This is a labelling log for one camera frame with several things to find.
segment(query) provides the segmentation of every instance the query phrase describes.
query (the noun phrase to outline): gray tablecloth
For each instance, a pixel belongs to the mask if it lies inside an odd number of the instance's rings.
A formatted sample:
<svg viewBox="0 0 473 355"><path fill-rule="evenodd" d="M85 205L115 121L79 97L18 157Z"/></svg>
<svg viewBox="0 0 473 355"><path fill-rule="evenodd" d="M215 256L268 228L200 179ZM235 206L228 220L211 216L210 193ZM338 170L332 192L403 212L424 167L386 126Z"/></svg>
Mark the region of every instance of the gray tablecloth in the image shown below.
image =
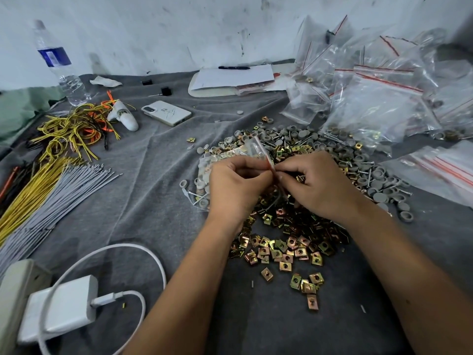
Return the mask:
<svg viewBox="0 0 473 355"><path fill-rule="evenodd" d="M112 90L114 97L136 109L162 99L192 111L193 117L171 128L134 111L139 131L130 132L118 124L121 140L110 137L109 151L104 150L103 143L93 146L100 163L123 175L86 199L58 224L34 253L37 262L59 276L80 257L100 247L136 242L153 250L162 260L168 278L172 276L206 217L190 205L178 186L182 179L192 183L197 172L199 156L195 148L186 149L186 139L196 137L196 147L216 145L237 129L249 129L262 116L274 118L275 125L293 124L279 114L287 104L285 92L192 98L187 94L191 77L192 73L111 76L124 84ZM92 78L83 77L87 83ZM148 78L154 84L141 85L140 81ZM165 86L173 90L172 96L147 97ZM93 86L92 92L98 92L95 101L107 99L101 86ZM237 110L245 113L237 115ZM419 135L396 146L394 156L427 144L445 146ZM8 155L0 163L0 180L4 180L18 157L24 156L21 147ZM409 202L416 220L405 226L406 232L460 286L471 292L472 211L421 190L413 191ZM253 230L273 238L281 236L279 231L259 222ZM315 313L307 309L305 297L289 287L290 275L280 273L275 264L270 264L275 279L267 284L259 274L263 265L250 267L243 259L230 260L214 308L207 353L410 353L393 308L356 244L345 246L344 252L324 261L320 271L325 284L318 294L320 310ZM316 270L319 269L308 264L295 265L295 272L304 277ZM136 249L115 249L97 255L69 280L87 274L99 279L100 295L137 290L144 294L148 308L163 289L156 264ZM124 309L122 302L104 306L98 310L93 324L49 341L51 350L68 355L113 353L130 336L139 318L138 300L130 297L124 301Z"/></svg>

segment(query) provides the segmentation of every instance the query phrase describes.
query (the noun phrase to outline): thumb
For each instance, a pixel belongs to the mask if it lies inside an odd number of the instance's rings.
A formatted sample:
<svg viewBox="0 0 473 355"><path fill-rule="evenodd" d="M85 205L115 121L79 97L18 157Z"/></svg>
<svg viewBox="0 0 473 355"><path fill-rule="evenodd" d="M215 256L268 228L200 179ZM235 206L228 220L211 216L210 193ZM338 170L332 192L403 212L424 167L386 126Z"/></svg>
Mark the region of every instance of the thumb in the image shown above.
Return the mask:
<svg viewBox="0 0 473 355"><path fill-rule="evenodd" d="M307 185L299 183L295 178L284 172L276 172L282 186L286 188L291 195L296 199L303 199L306 193Z"/></svg>
<svg viewBox="0 0 473 355"><path fill-rule="evenodd" d="M251 184L252 189L260 195L272 184L273 175L270 170L267 170L257 177L247 179L247 181Z"/></svg>

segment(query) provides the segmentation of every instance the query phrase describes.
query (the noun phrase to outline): white charging cable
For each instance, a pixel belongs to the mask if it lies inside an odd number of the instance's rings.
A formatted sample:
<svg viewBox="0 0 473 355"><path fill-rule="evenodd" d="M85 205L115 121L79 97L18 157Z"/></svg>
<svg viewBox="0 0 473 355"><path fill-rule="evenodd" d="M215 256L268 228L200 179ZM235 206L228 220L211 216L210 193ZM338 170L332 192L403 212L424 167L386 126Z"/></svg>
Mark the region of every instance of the white charging cable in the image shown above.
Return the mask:
<svg viewBox="0 0 473 355"><path fill-rule="evenodd" d="M46 296L46 299L44 300L44 303L43 303L43 306L41 307L41 312L40 312L40 315L39 315L39 331L38 331L39 349L40 349L40 351L43 355L51 355L51 353L49 352L48 347L46 346L46 342L44 340L44 333L46 332L46 329L45 329L45 327L46 327L46 315L48 313L48 310L49 310L49 307L50 307L50 304L51 304L52 296L56 292L59 285L62 283L64 278L67 275L69 275L70 272L72 272L79 264L83 263L84 261L86 261L90 257L94 256L97 253L103 252L105 250L109 250L109 249L113 249L113 248L120 248L120 247L137 248L137 249L143 250L143 251L147 252L149 255L151 255L152 258L154 259L154 261L156 262L157 266L159 267L159 270L161 271L161 275L163 276L163 289L166 287L166 274L164 273L163 265L161 264L161 262L159 261L157 256L155 256L153 254L153 252L150 251L146 247L143 247L143 246L138 245L138 244L132 244L132 243L121 243L121 244L108 245L106 247L97 249L97 250L93 251L90 254L87 254L85 257L83 257L83 258L79 259L77 262L75 262L68 270L66 270L66 272L51 287L50 292L48 292L48 295ZM139 298L139 300L141 301L141 305L142 305L141 316L139 318L139 322L138 322L137 327L135 328L135 331L133 331L133 334L128 338L128 340L126 341L125 344L123 344L122 347L120 347L117 351L115 351L115 353L113 355L118 355L119 353L121 353L125 349L127 344L130 342L130 340L135 335L135 333L138 330L139 326L143 322L143 319L145 317L145 312L146 312L145 298L139 292L135 292L133 290L128 290L128 291L125 291L125 292L110 293L110 294L107 294L107 295L104 295L104 296L100 296L100 297L94 299L91 303L91 306L94 306L94 307L102 306L102 305L114 302L116 299L121 298L124 295L136 295Z"/></svg>

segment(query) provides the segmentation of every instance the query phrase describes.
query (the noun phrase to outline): white wall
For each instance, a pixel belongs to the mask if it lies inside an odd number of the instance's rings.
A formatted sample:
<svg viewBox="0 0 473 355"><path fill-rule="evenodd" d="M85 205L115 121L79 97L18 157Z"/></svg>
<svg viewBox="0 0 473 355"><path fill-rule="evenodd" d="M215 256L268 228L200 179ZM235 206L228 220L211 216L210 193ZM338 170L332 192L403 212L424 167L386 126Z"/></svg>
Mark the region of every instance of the white wall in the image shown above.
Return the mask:
<svg viewBox="0 0 473 355"><path fill-rule="evenodd" d="M0 0L0 89L56 84L35 18L79 74L145 75L292 58L307 14L328 28L345 14L356 28L395 24L393 36L444 27L454 40L472 13L473 0Z"/></svg>

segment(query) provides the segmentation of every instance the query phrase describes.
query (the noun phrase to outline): person's right hand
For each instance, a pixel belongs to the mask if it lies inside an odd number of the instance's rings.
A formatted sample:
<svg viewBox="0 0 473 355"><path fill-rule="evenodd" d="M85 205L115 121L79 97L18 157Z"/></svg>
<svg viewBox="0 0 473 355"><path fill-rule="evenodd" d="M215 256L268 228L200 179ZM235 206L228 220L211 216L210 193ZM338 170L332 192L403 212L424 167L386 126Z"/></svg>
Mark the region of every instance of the person's right hand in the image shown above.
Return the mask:
<svg viewBox="0 0 473 355"><path fill-rule="evenodd" d="M291 195L305 208L347 226L370 207L370 201L352 185L342 170L325 151L298 155L275 165L278 178ZM305 174L299 183L285 172Z"/></svg>

